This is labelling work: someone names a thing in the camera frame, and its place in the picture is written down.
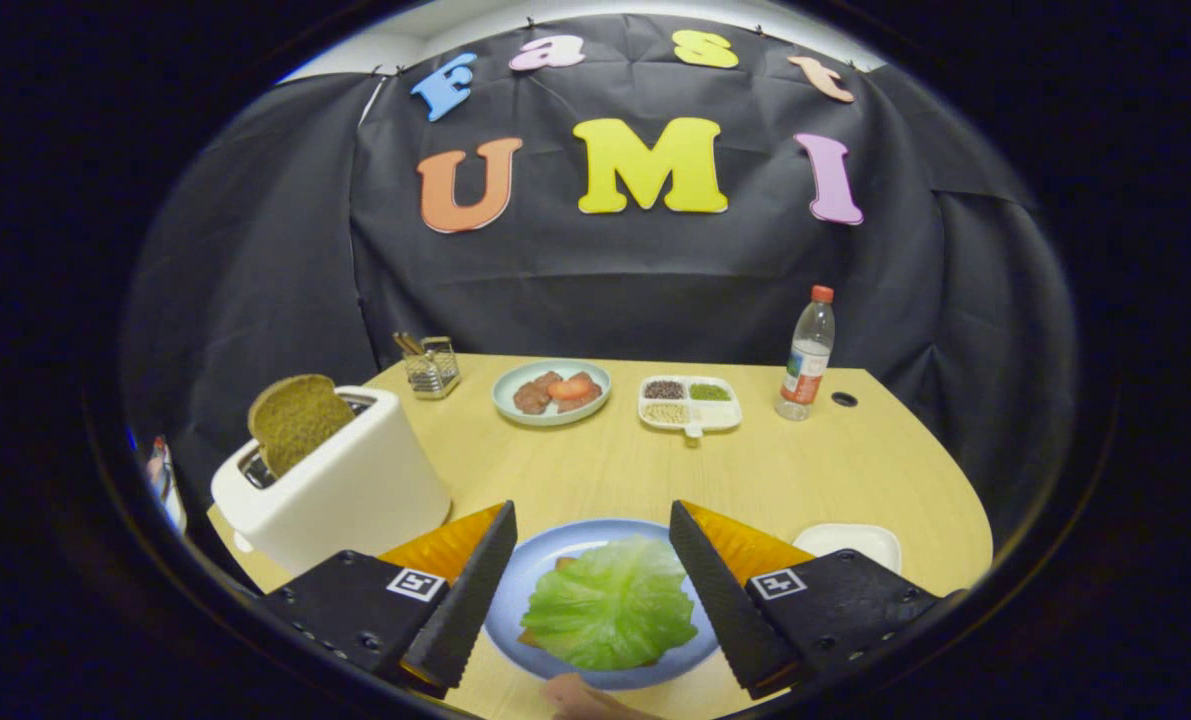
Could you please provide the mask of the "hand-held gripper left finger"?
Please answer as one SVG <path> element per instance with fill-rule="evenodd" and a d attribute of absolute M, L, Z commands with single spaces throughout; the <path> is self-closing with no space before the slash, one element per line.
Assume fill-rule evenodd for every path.
<path fill-rule="evenodd" d="M 443 699 L 461 684 L 516 541 L 507 500 L 379 556 L 336 552 L 260 602 L 333 659 Z"/>

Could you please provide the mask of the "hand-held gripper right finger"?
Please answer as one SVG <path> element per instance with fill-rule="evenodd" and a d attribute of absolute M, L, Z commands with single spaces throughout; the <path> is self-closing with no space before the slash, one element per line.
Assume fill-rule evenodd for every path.
<path fill-rule="evenodd" d="M 854 685 L 953 603 L 855 547 L 809 553 L 688 501 L 669 541 L 752 700 Z"/>

